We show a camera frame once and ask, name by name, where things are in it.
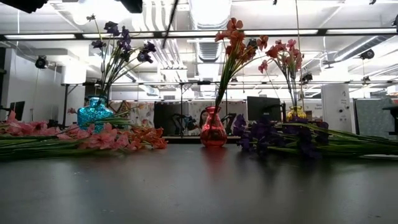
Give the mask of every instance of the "table surface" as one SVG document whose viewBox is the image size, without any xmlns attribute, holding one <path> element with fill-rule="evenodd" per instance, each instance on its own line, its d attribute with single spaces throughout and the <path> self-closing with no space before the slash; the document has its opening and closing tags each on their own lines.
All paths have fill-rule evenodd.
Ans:
<svg viewBox="0 0 398 224">
<path fill-rule="evenodd" d="M 398 223 L 398 161 L 169 145 L 0 164 L 1 223 Z"/>
</svg>

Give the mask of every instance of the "white wall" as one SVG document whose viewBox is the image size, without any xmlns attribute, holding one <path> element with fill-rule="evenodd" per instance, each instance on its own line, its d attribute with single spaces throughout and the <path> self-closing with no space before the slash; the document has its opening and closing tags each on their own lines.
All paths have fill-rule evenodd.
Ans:
<svg viewBox="0 0 398 224">
<path fill-rule="evenodd" d="M 3 106 L 12 102 L 25 101 L 23 121 L 46 121 L 57 118 L 62 99 L 61 74 L 54 70 L 38 70 L 34 62 L 16 55 L 13 49 L 6 50 L 7 74 L 2 88 Z"/>
</svg>

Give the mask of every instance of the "ceiling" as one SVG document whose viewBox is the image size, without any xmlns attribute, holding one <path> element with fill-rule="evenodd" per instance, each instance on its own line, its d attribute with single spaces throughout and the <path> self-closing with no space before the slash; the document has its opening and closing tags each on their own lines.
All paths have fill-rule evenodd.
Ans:
<svg viewBox="0 0 398 224">
<path fill-rule="evenodd" d="M 116 19 L 120 26 L 126 26 L 130 31 L 137 30 L 137 16 L 131 16 L 123 8 L 115 8 L 106 11 L 109 8 L 106 2 L 112 0 L 98 0 L 96 11 L 101 16 L 98 16 L 98 24 L 100 29 L 108 20 Z M 152 8 L 152 25 L 155 24 L 155 14 L 157 12 L 157 3 L 162 9 L 162 14 L 171 10 L 171 2 L 160 0 L 144 1 L 143 18 L 146 19 L 148 8 Z M 297 0 L 297 8 L 294 0 L 279 1 L 276 6 L 272 5 L 273 1 L 261 0 L 232 0 L 231 17 L 236 17 L 244 23 L 245 29 L 321 29 L 321 28 L 363 28 L 363 27 L 391 27 L 391 22 L 395 19 L 398 12 L 397 1 L 382 1 L 378 0 L 374 5 L 369 5 L 368 0 Z M 65 3 L 62 0 L 49 0 L 42 9 L 37 10 L 33 14 L 26 14 L 11 8 L 7 5 L 0 4 L 0 34 L 40 34 L 40 33 L 71 33 L 82 32 L 92 33 L 96 32 L 94 22 L 84 23 L 79 21 L 79 18 L 87 16 L 85 13 L 89 9 L 82 10 L 79 3 Z M 173 22 L 175 30 L 192 30 L 190 19 L 190 7 L 187 0 L 180 0 L 177 7 L 177 13 Z M 211 16 L 217 14 L 219 9 L 209 7 L 208 14 L 204 16 Z M 151 26 L 144 20 L 144 23 L 149 31 L 152 31 Z M 168 22 L 162 21 L 162 28 L 154 26 L 155 30 L 164 30 Z M 348 58 L 340 63 L 334 63 L 332 69 L 325 69 L 328 66 L 323 65 L 324 60 L 333 60 L 333 53 L 339 52 L 347 47 L 355 47 L 358 45 L 358 40 L 366 37 L 361 36 L 336 36 L 336 37 L 296 37 L 294 39 L 300 40 L 299 47 L 305 54 L 305 60 L 302 72 L 311 72 L 314 81 L 345 81 L 353 80 L 360 81 L 364 74 L 369 75 L 371 80 L 398 80 L 398 68 L 395 58 L 397 58 L 398 40 L 397 37 L 389 38 L 372 47 L 375 52 L 375 57 L 371 60 L 362 61 L 356 57 Z M 273 37 L 269 39 L 269 45 L 273 44 L 275 40 L 282 39 L 283 42 L 290 38 Z M 188 80 L 201 79 L 201 74 L 198 74 L 197 51 L 195 48 L 195 39 L 176 39 L 178 53 L 183 63 L 183 67 L 187 69 Z M 134 40 L 133 46 L 142 46 L 142 40 Z M 12 47 L 16 45 L 15 42 L 8 43 Z M 92 53 L 83 54 L 84 49 L 91 44 L 88 40 L 51 40 L 51 41 L 26 41 L 19 42 L 19 48 L 24 52 L 29 52 L 31 49 L 68 49 L 75 55 L 78 55 L 80 60 L 90 65 L 88 70 L 88 78 L 98 78 L 99 61 Z M 255 60 L 237 74 L 240 82 L 268 82 L 270 79 L 274 82 L 284 81 L 284 77 L 275 66 L 269 67 L 269 77 L 261 74 L 257 67 L 260 64 L 260 59 Z M 137 67 L 134 72 L 142 78 L 144 82 L 162 82 L 164 76 L 159 69 L 160 63 L 155 60 L 154 63 L 145 63 Z M 386 68 L 392 68 L 385 73 L 378 74 Z M 221 74 L 222 66 L 215 66 L 218 73 Z M 383 88 L 392 84 L 378 84 L 378 85 L 350 85 L 352 91 L 360 89 L 359 91 L 380 91 Z M 321 85 L 305 86 L 307 91 L 318 92 Z M 113 91 L 132 91 L 132 86 L 115 86 Z M 275 91 L 270 85 L 236 85 L 231 88 L 237 89 L 267 89 L 265 94 L 273 95 Z M 274 88 L 284 90 L 283 85 L 276 85 Z M 160 91 L 173 91 L 173 88 L 160 88 Z M 200 92 L 199 87 L 191 87 L 191 90 Z"/>
</svg>

